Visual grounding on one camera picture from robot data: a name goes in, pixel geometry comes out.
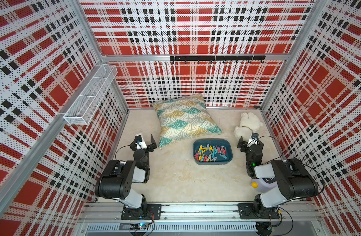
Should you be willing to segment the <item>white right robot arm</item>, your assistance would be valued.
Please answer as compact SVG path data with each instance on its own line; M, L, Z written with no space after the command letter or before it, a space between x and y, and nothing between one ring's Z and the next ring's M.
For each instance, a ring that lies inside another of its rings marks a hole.
M246 171L251 179L276 181L275 187L254 198L255 210L272 209L295 199L310 198L319 194L315 179L300 160L272 160L262 164L264 144L259 139L246 142L240 138L237 147L245 153Z

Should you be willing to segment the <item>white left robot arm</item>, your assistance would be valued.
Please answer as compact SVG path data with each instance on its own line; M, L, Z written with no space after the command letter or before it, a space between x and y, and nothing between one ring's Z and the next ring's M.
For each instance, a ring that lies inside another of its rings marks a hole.
M150 178L150 153L157 148L154 137L146 144L142 134L137 134L129 145L133 160L110 160L95 186L97 197L117 200L129 210L145 214L147 201L143 194L132 188L134 183L147 183Z

